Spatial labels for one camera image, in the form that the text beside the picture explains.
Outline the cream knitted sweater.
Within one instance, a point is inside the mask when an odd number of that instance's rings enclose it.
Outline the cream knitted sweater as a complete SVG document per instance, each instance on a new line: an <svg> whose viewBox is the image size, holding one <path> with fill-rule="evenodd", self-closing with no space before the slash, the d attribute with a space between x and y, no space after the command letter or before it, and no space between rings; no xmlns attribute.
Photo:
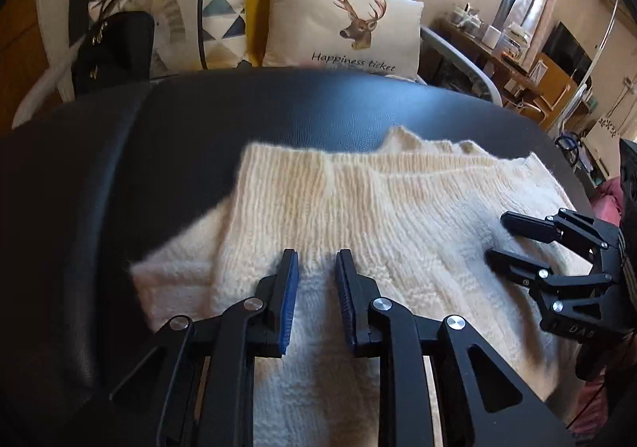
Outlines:
<svg viewBox="0 0 637 447"><path fill-rule="evenodd" d="M256 364L258 446L373 446L379 364L351 354L342 330L335 257L418 316L464 316L563 419L582 382L578 347L544 333L519 286L496 276L496 247L581 275L586 261L558 244L517 239L508 211L542 218L569 208L537 156L505 160L470 141L425 141L392 127L373 153L325 153L266 144L245 148L238 180L189 228L131 269L152 329L171 316L217 316L276 270L284 249L299 256L291 343Z"/></svg>

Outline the wooden folding chair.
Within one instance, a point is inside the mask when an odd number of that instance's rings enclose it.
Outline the wooden folding chair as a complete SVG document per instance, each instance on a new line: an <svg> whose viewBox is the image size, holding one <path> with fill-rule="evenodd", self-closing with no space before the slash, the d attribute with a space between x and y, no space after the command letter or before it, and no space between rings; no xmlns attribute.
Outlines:
<svg viewBox="0 0 637 447"><path fill-rule="evenodd" d="M522 106L516 112L537 123L543 131L548 131L572 99L576 83L544 53L540 53L535 62L542 62L546 66L546 72L538 85L539 94L526 90L523 93Z"/></svg>

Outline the pink bed quilt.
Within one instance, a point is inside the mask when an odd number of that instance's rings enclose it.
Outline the pink bed quilt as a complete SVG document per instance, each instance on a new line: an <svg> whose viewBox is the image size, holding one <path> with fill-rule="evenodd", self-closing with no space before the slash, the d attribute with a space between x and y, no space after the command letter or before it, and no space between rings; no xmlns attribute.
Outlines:
<svg viewBox="0 0 637 447"><path fill-rule="evenodd" d="M620 226L623 208L624 194L620 177L608 179L599 185L594 197L590 200L594 215L598 220Z"/></svg>

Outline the blue toy ride-on car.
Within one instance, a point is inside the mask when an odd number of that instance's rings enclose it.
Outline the blue toy ride-on car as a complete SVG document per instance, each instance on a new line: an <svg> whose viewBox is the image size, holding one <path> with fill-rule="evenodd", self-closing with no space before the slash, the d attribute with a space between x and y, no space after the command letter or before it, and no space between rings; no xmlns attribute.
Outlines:
<svg viewBox="0 0 637 447"><path fill-rule="evenodd" d="M554 144L569 163L569 167L575 168L580 162L580 136L576 133L564 132L555 139Z"/></svg>

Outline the wooden side table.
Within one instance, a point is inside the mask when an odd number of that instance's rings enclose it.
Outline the wooden side table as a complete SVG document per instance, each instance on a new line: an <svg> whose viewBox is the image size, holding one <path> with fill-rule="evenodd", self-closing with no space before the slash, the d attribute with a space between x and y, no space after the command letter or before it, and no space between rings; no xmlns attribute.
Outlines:
<svg viewBox="0 0 637 447"><path fill-rule="evenodd" d="M465 34L444 19L438 19L434 29L491 79L505 104L533 102L543 95L527 76L502 59L500 54L487 48L481 39Z"/></svg>

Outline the black television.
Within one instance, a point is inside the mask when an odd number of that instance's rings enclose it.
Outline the black television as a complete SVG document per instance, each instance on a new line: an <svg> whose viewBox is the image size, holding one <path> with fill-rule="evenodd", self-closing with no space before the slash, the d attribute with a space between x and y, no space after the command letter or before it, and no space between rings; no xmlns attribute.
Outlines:
<svg viewBox="0 0 637 447"><path fill-rule="evenodd" d="M551 59L576 84L592 65L592 59L564 23L559 22L549 34L542 53Z"/></svg>

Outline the white mug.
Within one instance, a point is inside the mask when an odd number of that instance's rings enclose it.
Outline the white mug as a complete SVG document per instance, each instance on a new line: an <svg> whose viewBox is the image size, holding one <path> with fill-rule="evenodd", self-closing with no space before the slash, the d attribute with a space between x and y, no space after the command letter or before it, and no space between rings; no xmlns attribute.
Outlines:
<svg viewBox="0 0 637 447"><path fill-rule="evenodd" d="M500 29L497 29L496 27L489 25L485 31L485 34L483 34L482 43L489 50L494 50L496 49L496 46L498 45L501 35L502 33Z"/></svg>

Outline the deer print cushion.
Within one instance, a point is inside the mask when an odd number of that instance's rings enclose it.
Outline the deer print cushion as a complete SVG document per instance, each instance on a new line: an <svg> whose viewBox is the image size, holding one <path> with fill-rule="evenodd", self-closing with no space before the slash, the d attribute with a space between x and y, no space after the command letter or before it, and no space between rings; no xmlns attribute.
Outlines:
<svg viewBox="0 0 637 447"><path fill-rule="evenodd" d="M414 81L423 4L270 0L264 67L347 68Z"/></svg>

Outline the black handbag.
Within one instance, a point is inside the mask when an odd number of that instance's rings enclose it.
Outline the black handbag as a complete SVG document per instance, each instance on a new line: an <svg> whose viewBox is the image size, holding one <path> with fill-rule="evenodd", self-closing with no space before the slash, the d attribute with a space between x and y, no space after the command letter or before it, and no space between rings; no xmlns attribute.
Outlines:
<svg viewBox="0 0 637 447"><path fill-rule="evenodd" d="M153 39L154 19L142 11L114 13L95 23L71 68L74 95L148 80Z"/></svg>

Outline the triangle pattern cushion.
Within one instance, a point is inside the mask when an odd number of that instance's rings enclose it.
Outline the triangle pattern cushion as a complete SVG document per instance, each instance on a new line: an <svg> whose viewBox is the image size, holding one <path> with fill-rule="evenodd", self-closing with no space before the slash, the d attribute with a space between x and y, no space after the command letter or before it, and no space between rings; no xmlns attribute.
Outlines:
<svg viewBox="0 0 637 447"><path fill-rule="evenodd" d="M92 21L119 12L153 17L150 76L234 68L247 60L246 0L99 0Z"/></svg>

